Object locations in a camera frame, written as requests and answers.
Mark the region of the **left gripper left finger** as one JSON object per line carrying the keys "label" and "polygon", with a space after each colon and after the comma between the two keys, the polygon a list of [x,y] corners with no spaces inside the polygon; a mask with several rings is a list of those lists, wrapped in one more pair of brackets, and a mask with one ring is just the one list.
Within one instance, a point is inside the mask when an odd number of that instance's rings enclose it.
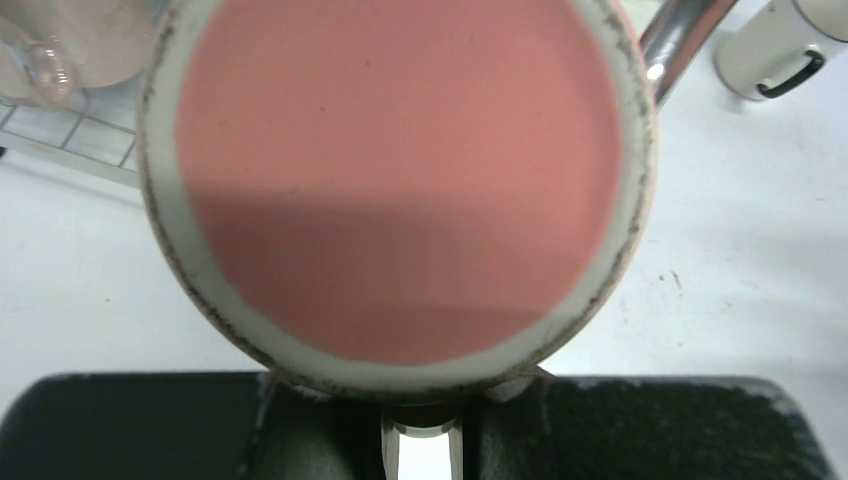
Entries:
{"label": "left gripper left finger", "polygon": [[1,424],[5,479],[381,479],[380,414],[266,374],[56,375]]}

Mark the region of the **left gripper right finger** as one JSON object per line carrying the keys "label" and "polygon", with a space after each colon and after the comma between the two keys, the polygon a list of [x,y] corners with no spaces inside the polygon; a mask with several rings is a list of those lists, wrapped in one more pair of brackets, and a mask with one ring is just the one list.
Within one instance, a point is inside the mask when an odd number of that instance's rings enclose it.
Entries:
{"label": "left gripper right finger", "polygon": [[473,397],[465,479],[832,479],[794,399],[745,376],[555,376]]}

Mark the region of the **pink iridescent mug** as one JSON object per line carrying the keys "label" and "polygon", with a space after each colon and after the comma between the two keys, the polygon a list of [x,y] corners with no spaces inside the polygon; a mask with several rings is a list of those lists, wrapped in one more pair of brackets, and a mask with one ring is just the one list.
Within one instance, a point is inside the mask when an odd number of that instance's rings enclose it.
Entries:
{"label": "pink iridescent mug", "polygon": [[76,90],[138,74],[155,33],[151,1],[3,1],[1,98],[63,109]]}

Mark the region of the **white mug dark rim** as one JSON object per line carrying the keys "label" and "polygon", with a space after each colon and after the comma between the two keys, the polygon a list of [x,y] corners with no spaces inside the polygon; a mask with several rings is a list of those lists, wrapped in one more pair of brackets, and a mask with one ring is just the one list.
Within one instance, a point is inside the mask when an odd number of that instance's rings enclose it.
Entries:
{"label": "white mug dark rim", "polygon": [[714,56],[725,87],[751,101],[781,97],[847,50],[846,0],[770,1]]}

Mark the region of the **pink cup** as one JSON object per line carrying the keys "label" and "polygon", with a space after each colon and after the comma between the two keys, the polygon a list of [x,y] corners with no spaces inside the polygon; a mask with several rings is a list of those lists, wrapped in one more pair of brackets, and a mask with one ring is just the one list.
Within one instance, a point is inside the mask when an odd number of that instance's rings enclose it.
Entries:
{"label": "pink cup", "polygon": [[310,389],[424,403],[596,314],[657,133],[616,1],[177,1],[137,152],[162,253],[230,342]]}

